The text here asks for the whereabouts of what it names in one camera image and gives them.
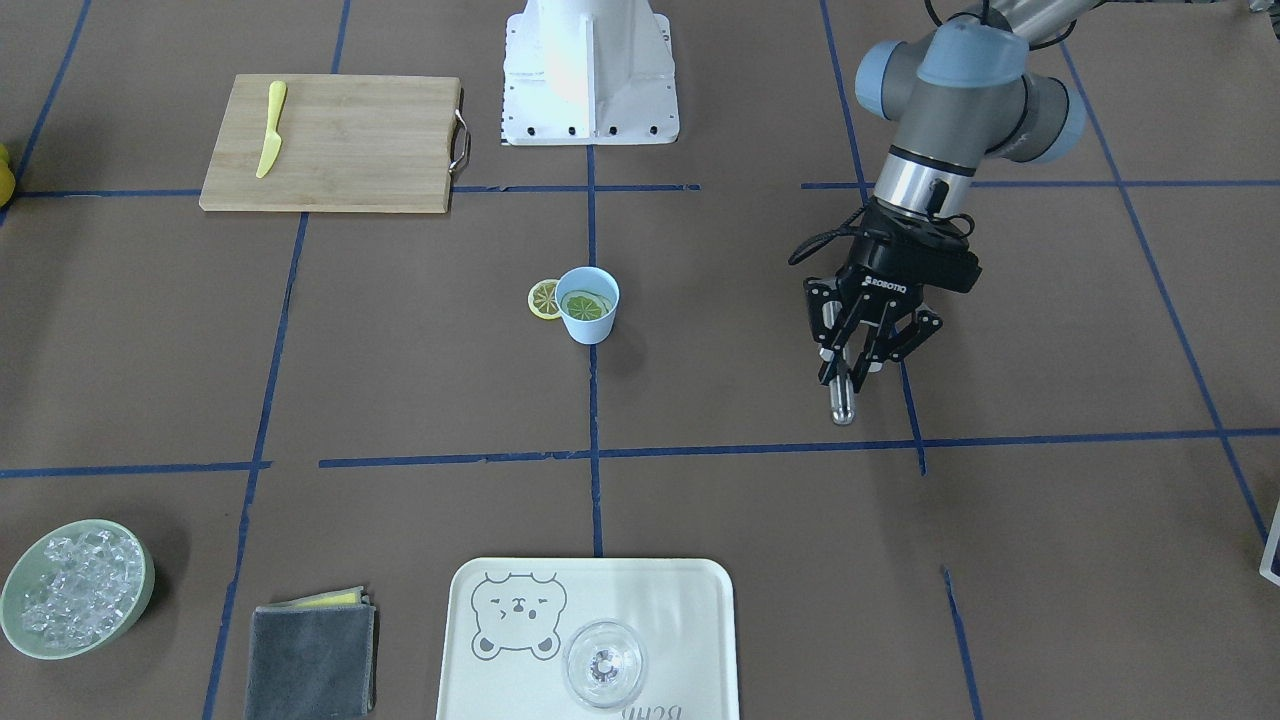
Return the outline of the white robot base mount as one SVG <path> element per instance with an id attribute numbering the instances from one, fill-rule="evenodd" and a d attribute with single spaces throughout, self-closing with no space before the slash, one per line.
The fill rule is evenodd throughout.
<path id="1" fill-rule="evenodd" d="M 671 23 L 648 1 L 529 1 L 506 20 L 500 141 L 640 146 L 678 140 Z"/>

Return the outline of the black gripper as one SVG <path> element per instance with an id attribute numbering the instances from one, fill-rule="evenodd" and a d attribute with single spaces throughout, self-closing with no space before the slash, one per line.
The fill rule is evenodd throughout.
<path id="1" fill-rule="evenodd" d="M 860 284 L 872 275 L 893 286 L 900 295 L 923 287 L 968 293 L 982 273 L 970 250 L 974 223 L 969 215 L 920 217 L 870 200 L 835 228 L 851 240 L 837 278 Z M 942 325 L 942 318 L 924 304 L 888 301 L 876 315 L 858 357 L 846 357 L 850 340 L 867 319 L 870 293 L 836 279 L 806 278 L 804 293 L 812 338 L 819 346 L 818 382 L 849 380 L 860 393 L 873 366 L 901 363 Z"/>

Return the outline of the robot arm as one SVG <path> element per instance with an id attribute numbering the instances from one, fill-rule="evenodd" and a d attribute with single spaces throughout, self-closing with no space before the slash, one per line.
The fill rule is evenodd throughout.
<path id="1" fill-rule="evenodd" d="M 799 264 L 850 240 L 829 278 L 804 284 L 820 355 L 818 380 L 854 397 L 868 374 L 899 363 L 941 328 L 924 301 L 934 287 L 965 293 L 980 277 L 963 211 L 987 158 L 1047 163 L 1083 135 L 1082 96 L 1032 73 L 1029 55 L 1062 41 L 1092 1 L 983 1 L 915 42 L 877 44 L 861 59 L 863 108 L 897 124 L 868 200 L 846 222 L 800 243 Z"/>

